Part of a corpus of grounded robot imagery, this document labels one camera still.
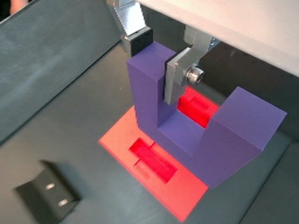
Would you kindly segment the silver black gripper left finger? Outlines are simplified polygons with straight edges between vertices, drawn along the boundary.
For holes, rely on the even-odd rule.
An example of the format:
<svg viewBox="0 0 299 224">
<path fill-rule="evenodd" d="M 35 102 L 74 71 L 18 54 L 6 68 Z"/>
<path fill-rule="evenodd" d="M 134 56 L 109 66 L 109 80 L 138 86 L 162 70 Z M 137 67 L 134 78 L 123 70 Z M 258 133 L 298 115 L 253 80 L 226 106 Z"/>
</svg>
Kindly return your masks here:
<svg viewBox="0 0 299 224">
<path fill-rule="evenodd" d="M 107 0 L 107 6 L 122 32 L 123 47 L 134 57 L 154 43 L 154 30 L 146 25 L 141 3 L 137 0 Z"/>
</svg>

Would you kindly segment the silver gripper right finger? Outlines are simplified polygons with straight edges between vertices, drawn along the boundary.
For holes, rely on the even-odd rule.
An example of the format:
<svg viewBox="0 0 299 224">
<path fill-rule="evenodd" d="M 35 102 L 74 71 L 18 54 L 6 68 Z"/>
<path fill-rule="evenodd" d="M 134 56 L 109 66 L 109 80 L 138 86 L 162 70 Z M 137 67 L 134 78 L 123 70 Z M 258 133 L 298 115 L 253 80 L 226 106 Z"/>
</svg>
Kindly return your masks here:
<svg viewBox="0 0 299 224">
<path fill-rule="evenodd" d="M 185 42 L 191 45 L 166 63 L 166 84 L 163 99 L 169 105 L 178 102 L 191 83 L 197 85 L 203 79 L 205 72 L 199 68 L 202 57 L 211 49 L 213 36 L 195 28 L 186 26 Z"/>
</svg>

